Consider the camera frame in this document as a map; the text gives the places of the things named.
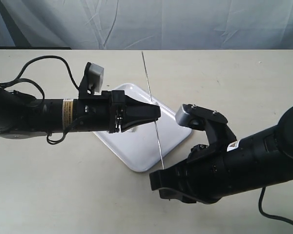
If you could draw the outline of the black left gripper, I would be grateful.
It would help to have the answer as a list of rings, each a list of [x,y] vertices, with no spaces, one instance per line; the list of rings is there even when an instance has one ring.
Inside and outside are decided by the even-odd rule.
[[[159,118],[158,105],[133,99],[123,90],[103,91],[73,101],[74,132],[125,132]]]

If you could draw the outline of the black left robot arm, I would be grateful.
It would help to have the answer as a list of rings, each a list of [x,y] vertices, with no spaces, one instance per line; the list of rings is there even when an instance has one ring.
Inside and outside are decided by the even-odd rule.
[[[46,137],[49,144],[62,142],[70,132],[125,132],[157,121],[158,105],[140,102],[123,90],[86,94],[78,99],[37,99],[0,83],[0,137]]]

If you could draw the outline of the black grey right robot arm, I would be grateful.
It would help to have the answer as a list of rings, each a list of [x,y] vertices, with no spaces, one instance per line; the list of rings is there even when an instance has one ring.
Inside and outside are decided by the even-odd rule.
[[[221,198],[293,180],[293,107],[270,128],[237,139],[227,119],[215,110],[183,104],[180,126],[203,131],[188,157],[149,175],[162,199],[213,204]]]

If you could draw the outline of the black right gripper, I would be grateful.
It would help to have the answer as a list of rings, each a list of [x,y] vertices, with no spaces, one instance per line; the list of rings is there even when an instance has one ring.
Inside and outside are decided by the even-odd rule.
[[[226,162],[232,150],[228,145],[193,146],[187,159],[174,168],[149,174],[152,191],[159,190],[161,199],[183,203],[213,204],[234,194],[232,168]]]

